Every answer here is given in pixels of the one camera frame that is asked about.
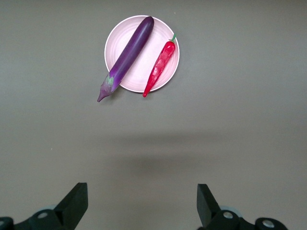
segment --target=screw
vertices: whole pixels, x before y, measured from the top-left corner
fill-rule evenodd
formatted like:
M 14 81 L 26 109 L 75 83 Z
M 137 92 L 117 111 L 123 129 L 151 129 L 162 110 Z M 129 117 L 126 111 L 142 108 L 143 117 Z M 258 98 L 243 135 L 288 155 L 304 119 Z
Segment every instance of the screw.
M 224 212 L 223 216 L 227 219 L 232 219 L 234 217 L 230 212 Z
M 270 221 L 270 220 L 268 220 L 268 219 L 265 219 L 262 223 L 263 223 L 263 225 L 264 225 L 265 227 L 274 228 L 273 222 Z
M 37 218 L 42 219 L 42 218 L 45 218 L 46 216 L 48 216 L 48 213 L 47 212 L 42 212 L 41 214 L 39 214 L 37 216 Z

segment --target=eggplant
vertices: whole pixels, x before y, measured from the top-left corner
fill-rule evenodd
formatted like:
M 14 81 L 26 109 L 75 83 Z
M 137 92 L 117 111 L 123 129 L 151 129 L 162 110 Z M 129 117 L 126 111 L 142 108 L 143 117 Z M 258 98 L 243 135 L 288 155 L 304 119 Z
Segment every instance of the eggplant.
M 124 76 L 145 46 L 150 34 L 153 31 L 153 27 L 154 19 L 151 16 L 148 16 L 136 28 L 123 52 L 120 54 L 106 79 L 102 83 L 100 87 L 100 94 L 97 99 L 98 102 L 111 95 L 119 86 Z

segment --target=plate of vegetables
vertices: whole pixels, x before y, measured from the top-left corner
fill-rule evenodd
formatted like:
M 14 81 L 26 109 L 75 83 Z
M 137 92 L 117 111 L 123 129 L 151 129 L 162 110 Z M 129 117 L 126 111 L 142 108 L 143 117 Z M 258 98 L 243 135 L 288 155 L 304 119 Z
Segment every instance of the plate of vegetables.
M 111 31 L 105 45 L 105 62 L 108 71 L 112 69 L 122 54 L 137 27 L 147 17 L 146 15 L 129 17 L 117 24 Z M 153 68 L 157 64 L 157 59 L 161 58 L 162 50 L 169 40 L 174 44 L 174 50 L 171 57 L 165 60 L 163 71 L 155 80 L 154 85 L 151 85 L 150 91 L 157 90 L 167 84 L 178 67 L 179 45 L 174 32 L 160 19 L 152 18 L 154 20 L 152 32 L 120 83 L 121 87 L 132 92 L 144 92 L 147 83 L 149 84 L 149 77 L 152 75 Z

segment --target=gray table surface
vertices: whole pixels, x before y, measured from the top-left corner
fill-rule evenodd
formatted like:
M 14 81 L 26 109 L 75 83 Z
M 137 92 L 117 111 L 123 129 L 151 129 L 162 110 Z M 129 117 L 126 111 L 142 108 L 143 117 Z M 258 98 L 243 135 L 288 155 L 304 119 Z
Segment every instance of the gray table surface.
M 176 32 L 172 80 L 97 103 L 125 18 Z M 197 183 L 254 222 L 307 226 L 307 3 L 0 1 L 0 216 L 87 182 L 78 230 L 195 230 Z

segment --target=pink plate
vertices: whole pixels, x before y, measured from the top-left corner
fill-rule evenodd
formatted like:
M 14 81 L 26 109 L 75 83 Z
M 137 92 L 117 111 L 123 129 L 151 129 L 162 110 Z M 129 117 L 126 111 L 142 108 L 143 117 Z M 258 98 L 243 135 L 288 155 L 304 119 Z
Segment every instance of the pink plate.
M 147 16 L 137 15 L 127 18 L 117 24 L 111 31 L 105 46 L 105 61 L 108 71 L 114 66 L 132 34 L 145 17 Z M 133 92 L 144 92 L 155 61 L 165 43 L 169 39 L 172 39 L 174 35 L 173 31 L 163 21 L 154 17 L 153 19 L 154 28 L 152 34 L 120 84 L 123 88 Z M 175 43 L 175 52 L 151 91 L 164 86 L 176 72 L 179 63 L 179 46 L 177 38 L 175 39 Z

